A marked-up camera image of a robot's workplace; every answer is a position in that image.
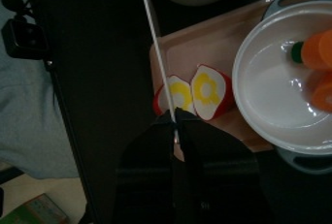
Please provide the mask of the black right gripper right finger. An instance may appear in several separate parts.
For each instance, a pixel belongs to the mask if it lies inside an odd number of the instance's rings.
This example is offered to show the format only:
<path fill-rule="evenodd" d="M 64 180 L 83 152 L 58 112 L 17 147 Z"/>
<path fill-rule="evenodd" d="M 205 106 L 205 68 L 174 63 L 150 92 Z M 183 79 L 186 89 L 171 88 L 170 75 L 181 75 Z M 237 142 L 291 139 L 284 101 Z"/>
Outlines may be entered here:
<path fill-rule="evenodd" d="M 177 110 L 186 183 L 177 224 L 272 224 L 253 152 L 226 131 Z"/>

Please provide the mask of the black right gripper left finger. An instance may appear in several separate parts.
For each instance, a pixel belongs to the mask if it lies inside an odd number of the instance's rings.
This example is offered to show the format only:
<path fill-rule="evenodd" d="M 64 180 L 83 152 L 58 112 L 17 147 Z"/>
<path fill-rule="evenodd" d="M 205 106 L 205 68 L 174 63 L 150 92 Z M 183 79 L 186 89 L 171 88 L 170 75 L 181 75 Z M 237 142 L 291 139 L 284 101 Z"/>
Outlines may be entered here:
<path fill-rule="evenodd" d="M 166 112 L 130 142 L 117 169 L 113 224 L 173 224 L 171 144 L 174 122 Z"/>

